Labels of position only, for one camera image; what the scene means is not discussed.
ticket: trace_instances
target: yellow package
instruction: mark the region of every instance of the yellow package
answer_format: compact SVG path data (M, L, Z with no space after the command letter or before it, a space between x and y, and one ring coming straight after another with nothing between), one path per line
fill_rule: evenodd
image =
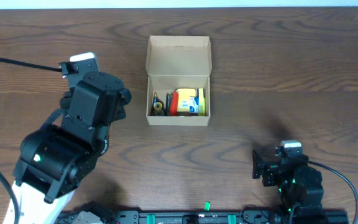
M177 89L177 92L179 94L178 98L178 112L188 112L190 109L190 97L196 96L196 90L195 89Z

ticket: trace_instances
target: green tape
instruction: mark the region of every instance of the green tape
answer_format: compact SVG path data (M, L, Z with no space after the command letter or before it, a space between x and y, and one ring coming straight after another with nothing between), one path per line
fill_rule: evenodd
M228 215L227 219L229 220L229 224L236 224L237 223L236 215Z
M155 215L147 215L147 224L155 224Z
M209 211L209 208L211 208L211 202L205 202L204 210Z

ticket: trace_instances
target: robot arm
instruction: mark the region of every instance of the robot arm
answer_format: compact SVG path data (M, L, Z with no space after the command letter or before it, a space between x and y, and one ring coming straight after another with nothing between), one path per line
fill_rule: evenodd
M60 63L70 91L36 132L21 144L12 189L19 202L19 223L54 223L74 190L109 146L109 127L124 119L131 94L123 82L100 72L92 53ZM52 124L63 115L61 126ZM13 223L12 201L4 223Z

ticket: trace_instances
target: white label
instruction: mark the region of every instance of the white label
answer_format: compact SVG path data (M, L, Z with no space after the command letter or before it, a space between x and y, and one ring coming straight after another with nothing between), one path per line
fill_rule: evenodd
M188 100L182 100L180 103L180 108L189 108L189 101Z

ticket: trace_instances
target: white background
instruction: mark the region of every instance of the white background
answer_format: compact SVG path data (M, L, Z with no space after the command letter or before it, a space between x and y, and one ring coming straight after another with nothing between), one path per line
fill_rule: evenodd
M358 0L0 0L0 9L358 6Z

